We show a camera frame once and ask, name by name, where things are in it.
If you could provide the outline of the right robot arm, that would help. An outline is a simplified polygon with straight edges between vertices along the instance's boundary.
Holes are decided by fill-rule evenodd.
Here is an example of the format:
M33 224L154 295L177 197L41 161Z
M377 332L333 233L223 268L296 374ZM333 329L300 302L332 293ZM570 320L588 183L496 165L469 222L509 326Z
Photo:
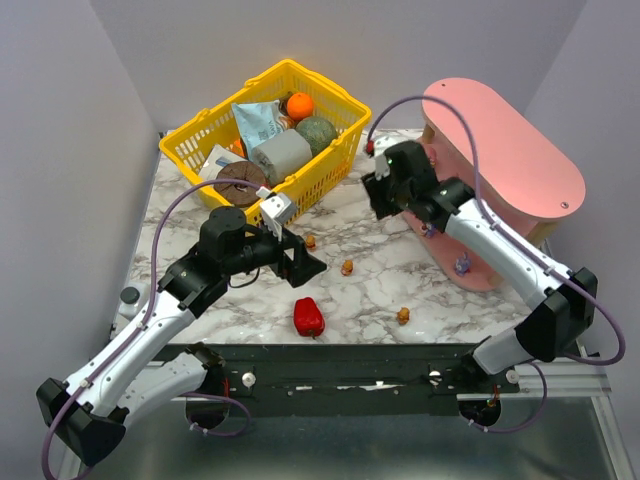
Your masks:
M377 218L409 212L462 243L508 281L529 315L467 353L459 374L471 382L531 360L551 362L593 323L589 302L597 279L544 255L509 227L471 186L457 177L439 180L423 146L414 140L369 141L375 161L362 183Z

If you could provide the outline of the orange bear toy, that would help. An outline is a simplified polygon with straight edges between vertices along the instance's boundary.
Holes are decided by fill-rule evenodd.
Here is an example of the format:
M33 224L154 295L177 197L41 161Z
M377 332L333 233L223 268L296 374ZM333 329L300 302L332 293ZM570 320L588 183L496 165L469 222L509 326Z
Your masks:
M406 325L410 320L410 310L407 307L402 307L397 312L396 319L400 325Z
M314 251L316 249L316 239L313 235L308 235L305 239L305 244L308 250Z
M345 260L341 266L341 274L343 276L350 276L353 272L354 264L352 260Z

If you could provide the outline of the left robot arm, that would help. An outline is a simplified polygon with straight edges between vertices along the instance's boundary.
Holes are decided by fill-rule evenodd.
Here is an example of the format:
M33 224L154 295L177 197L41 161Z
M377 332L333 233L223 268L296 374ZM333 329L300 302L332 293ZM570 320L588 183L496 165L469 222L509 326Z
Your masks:
M283 201L271 198L264 204L266 223L260 227L249 224L238 208L213 210L198 241L158 278L146 304L121 333L66 379L49 378L38 387L36 398L48 427L43 463L53 438L59 438L82 464L93 467L115 450L135 414L199 389L221 363L207 348L180 355L147 390L137 377L171 339L227 293L232 276L267 267L297 288L326 270L304 239L285 228Z

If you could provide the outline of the red bell pepper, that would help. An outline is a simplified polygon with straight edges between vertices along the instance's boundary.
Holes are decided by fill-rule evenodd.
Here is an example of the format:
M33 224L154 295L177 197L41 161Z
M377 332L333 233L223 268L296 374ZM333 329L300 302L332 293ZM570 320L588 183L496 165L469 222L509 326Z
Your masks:
M293 323L297 333L303 337L316 338L325 330L324 316L311 297L295 302Z

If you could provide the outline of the purple bunny toy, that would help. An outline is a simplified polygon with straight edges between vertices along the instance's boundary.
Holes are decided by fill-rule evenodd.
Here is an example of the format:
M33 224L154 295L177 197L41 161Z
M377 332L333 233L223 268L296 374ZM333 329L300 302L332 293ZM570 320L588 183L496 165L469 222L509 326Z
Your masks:
M464 252L455 260L454 273L460 277L464 277L471 271L472 259L468 252Z

